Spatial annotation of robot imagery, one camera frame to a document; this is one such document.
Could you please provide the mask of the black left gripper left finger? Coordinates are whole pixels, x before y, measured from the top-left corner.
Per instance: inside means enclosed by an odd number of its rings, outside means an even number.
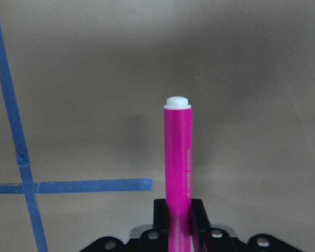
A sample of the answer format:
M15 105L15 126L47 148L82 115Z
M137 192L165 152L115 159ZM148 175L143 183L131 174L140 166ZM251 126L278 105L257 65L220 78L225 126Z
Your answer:
M168 231L169 218L165 199L155 199L153 202L153 228Z

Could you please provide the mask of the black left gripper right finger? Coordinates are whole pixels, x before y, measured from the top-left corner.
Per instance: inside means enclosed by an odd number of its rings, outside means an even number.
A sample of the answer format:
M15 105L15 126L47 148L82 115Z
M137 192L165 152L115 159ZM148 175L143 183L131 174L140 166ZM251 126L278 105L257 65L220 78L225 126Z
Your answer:
M192 199L191 202L191 232L205 232L211 227L203 201Z

